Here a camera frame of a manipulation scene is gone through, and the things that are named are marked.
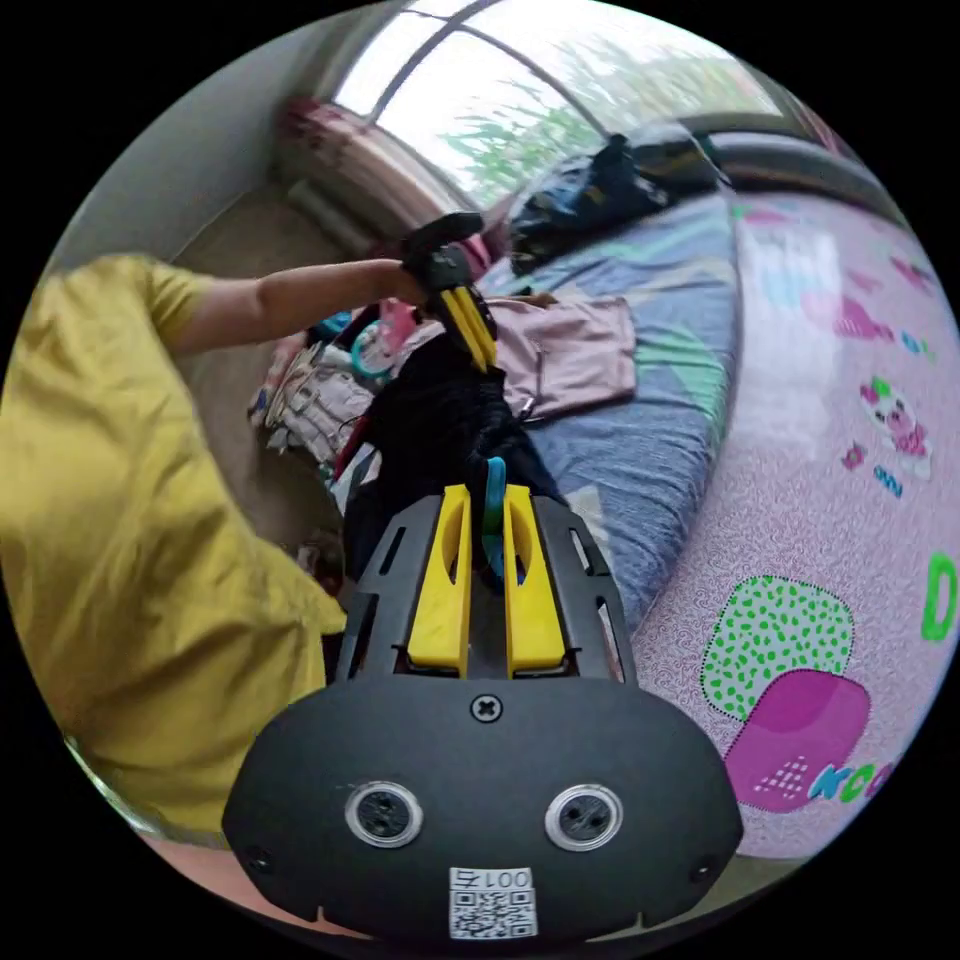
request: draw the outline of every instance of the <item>screw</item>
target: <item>screw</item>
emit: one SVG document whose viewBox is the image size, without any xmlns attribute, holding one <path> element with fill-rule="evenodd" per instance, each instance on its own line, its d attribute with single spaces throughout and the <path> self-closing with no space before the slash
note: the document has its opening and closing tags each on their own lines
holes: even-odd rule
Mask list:
<svg viewBox="0 0 960 960">
<path fill-rule="evenodd" d="M 696 866 L 690 871 L 690 880 L 692 883 L 700 883 L 706 880 L 717 868 L 716 857 L 704 857 L 698 861 Z"/>
<path fill-rule="evenodd" d="M 247 850 L 247 864 L 257 873 L 273 873 L 273 857 L 260 847 L 250 847 Z"/>
<path fill-rule="evenodd" d="M 499 697 L 492 694 L 475 697 L 473 703 L 470 704 L 470 713 L 473 714 L 474 720 L 479 720 L 481 723 L 493 723 L 500 719 L 500 715 L 503 713 L 503 704 Z"/>
</svg>

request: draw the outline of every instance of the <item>pink curtain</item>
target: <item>pink curtain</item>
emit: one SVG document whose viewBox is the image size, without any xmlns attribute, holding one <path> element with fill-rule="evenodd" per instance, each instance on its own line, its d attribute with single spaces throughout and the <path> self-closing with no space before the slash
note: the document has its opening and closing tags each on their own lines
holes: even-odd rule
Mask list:
<svg viewBox="0 0 960 960">
<path fill-rule="evenodd" d="M 306 146 L 358 190 L 389 210 L 407 231 L 461 209 L 454 194 L 384 131 L 312 97 L 290 100 L 280 135 Z"/>
</svg>

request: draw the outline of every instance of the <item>blue loop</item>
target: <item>blue loop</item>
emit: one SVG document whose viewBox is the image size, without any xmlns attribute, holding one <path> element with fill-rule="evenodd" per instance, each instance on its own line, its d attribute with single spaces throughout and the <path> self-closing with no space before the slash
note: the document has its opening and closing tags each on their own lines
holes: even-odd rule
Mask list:
<svg viewBox="0 0 960 960">
<path fill-rule="evenodd" d="M 487 460 L 480 542 L 490 569 L 503 579 L 503 501 L 507 495 L 507 465 L 500 457 Z"/>
</svg>

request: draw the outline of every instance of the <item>wall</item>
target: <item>wall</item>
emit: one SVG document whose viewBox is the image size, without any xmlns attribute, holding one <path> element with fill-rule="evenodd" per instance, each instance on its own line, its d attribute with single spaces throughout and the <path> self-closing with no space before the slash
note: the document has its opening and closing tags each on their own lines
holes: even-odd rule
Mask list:
<svg viewBox="0 0 960 960">
<path fill-rule="evenodd" d="M 51 266 L 131 250 L 172 260 L 221 211 L 264 183 L 274 108 L 299 85 L 338 20 L 258 47 L 157 118 L 91 191 Z"/>
</svg>

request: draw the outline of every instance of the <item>floor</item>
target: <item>floor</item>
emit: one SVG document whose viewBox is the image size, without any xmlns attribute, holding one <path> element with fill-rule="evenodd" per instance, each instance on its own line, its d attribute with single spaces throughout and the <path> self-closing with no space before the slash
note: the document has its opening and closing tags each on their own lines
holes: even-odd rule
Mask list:
<svg viewBox="0 0 960 960">
<path fill-rule="evenodd" d="M 337 249 L 278 188 L 241 197 L 190 243 L 180 266 L 221 277 L 263 276 L 290 267 L 331 263 Z M 246 407 L 270 364 L 272 346 L 218 350 L 181 363 L 180 371 L 227 485 L 260 536 L 293 545 L 339 517 L 326 491 L 290 457 L 261 449 Z"/>
</svg>

